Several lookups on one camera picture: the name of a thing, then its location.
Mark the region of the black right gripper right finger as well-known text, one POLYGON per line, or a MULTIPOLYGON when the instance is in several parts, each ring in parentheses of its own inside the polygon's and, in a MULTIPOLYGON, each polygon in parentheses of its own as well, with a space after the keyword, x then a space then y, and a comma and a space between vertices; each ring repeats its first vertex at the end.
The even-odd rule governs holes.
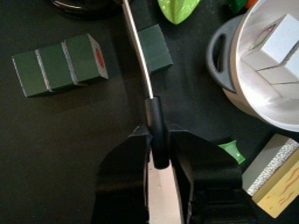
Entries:
POLYGON ((257 224, 234 158, 173 123, 165 124, 182 224, 257 224))

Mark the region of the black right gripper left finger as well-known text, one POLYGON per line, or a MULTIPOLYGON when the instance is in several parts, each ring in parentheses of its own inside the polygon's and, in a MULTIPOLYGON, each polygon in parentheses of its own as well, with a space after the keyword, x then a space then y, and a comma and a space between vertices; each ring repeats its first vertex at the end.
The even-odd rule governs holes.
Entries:
POLYGON ((148 224, 149 141, 148 128, 138 126, 104 157, 97 169, 90 224, 148 224))

